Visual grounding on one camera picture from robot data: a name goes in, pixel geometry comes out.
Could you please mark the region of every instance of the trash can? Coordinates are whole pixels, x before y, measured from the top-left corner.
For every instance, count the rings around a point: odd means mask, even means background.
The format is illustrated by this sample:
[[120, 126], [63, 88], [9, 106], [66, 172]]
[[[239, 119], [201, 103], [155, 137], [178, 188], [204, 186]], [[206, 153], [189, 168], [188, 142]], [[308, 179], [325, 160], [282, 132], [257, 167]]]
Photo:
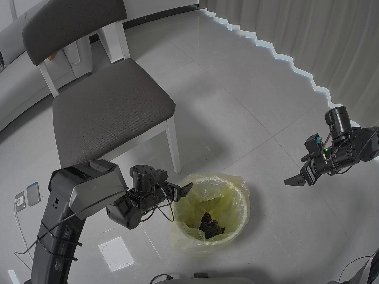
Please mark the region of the trash can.
[[[187, 197], [173, 206], [174, 219], [170, 243], [180, 252], [206, 256], [225, 247], [243, 230], [250, 216], [249, 189], [242, 177], [224, 174], [193, 174], [183, 185], [193, 182]], [[208, 212], [222, 234], [206, 239], [199, 230], [201, 218]]]

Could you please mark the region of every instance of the power socket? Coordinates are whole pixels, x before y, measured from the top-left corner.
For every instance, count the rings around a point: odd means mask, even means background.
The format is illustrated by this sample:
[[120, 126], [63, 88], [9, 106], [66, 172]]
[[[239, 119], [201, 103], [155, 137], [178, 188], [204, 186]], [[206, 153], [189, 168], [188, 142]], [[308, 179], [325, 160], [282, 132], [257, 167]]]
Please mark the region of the power socket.
[[14, 197], [16, 200], [16, 211], [22, 211], [26, 208], [26, 202], [25, 202], [25, 194], [24, 192], [20, 192], [17, 196]]

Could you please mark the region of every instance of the gray tile floor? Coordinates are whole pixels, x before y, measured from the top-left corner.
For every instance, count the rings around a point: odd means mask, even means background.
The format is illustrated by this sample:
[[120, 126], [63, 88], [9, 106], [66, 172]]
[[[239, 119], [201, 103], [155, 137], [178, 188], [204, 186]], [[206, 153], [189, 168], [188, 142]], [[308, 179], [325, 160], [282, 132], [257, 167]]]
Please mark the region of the gray tile floor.
[[[285, 186], [283, 180], [299, 172], [307, 137], [328, 134], [326, 96], [313, 91], [308, 78], [294, 73], [287, 61], [217, 21], [195, 11], [126, 30], [131, 56], [177, 104], [183, 171], [174, 173], [164, 134], [114, 162], [127, 182], [129, 168], [139, 163], [166, 169], [178, 184], [190, 173], [240, 175], [250, 189], [249, 223], [227, 248], [194, 258], [171, 249], [171, 225], [162, 215], [130, 231], [100, 211], [86, 221], [70, 284], [148, 283], [159, 273], [178, 278], [193, 272], [247, 277], [257, 284], [324, 284], [379, 247], [377, 161], [360, 163], [345, 175], [322, 176], [313, 187]], [[92, 50], [94, 72], [110, 65], [99, 41]], [[0, 132], [0, 283], [11, 283], [8, 270], [21, 282], [30, 278], [12, 253], [24, 249], [13, 199], [40, 183], [41, 203], [19, 213], [31, 244], [50, 174], [59, 168], [51, 104], [52, 97], [46, 97]], [[135, 264], [111, 272], [98, 245], [119, 236]], [[364, 262], [351, 264], [342, 280]]]

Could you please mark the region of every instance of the beige curtain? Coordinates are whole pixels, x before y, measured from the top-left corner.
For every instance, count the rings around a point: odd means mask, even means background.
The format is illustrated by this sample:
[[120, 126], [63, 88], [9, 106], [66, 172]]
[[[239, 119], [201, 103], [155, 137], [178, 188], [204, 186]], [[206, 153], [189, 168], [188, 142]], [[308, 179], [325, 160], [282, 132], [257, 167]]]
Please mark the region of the beige curtain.
[[362, 126], [379, 126], [379, 0], [199, 0], [293, 57]]

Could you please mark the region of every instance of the chair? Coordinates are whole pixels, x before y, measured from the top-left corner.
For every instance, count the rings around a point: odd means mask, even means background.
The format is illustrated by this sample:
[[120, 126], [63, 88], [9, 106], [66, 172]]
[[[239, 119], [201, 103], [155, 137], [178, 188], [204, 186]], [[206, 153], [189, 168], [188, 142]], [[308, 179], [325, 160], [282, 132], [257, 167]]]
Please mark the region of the chair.
[[[173, 166], [181, 171], [175, 103], [129, 59], [121, 20], [123, 0], [51, 0], [28, 22], [23, 42], [54, 96], [53, 123], [61, 167], [91, 159], [112, 160], [166, 131]], [[124, 60], [85, 78], [61, 94], [44, 60], [73, 41], [115, 24]]]

